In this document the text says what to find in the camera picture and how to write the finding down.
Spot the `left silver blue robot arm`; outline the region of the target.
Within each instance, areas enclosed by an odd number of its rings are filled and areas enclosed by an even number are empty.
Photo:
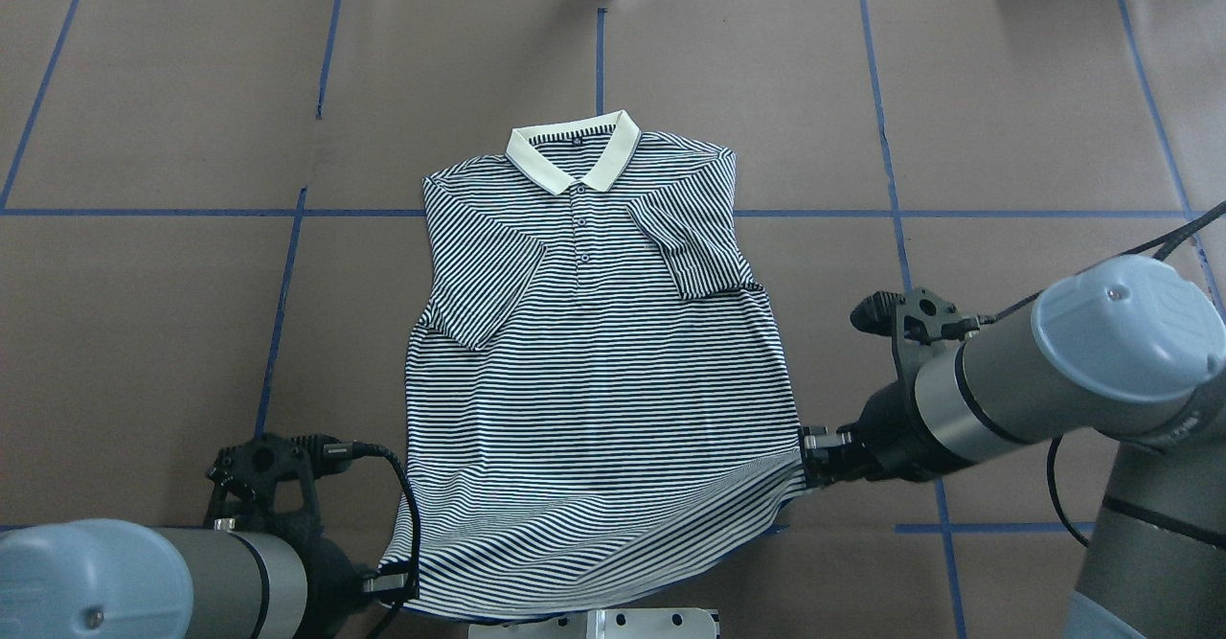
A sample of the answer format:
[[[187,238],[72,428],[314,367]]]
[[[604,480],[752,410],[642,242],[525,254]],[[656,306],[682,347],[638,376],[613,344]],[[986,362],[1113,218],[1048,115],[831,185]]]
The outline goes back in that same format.
[[[85,518],[2,534],[5,638],[332,638],[413,574],[333,542]]]

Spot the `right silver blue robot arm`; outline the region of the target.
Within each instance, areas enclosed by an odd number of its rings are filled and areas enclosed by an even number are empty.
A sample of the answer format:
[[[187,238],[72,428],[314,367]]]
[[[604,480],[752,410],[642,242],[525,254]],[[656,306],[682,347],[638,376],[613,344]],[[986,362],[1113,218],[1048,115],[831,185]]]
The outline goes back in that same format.
[[[1121,255],[993,316],[878,291],[859,331],[895,381],[857,421],[801,430],[812,488],[928,482],[1091,429],[1117,444],[1067,638],[1224,635],[1224,320],[1167,262]]]

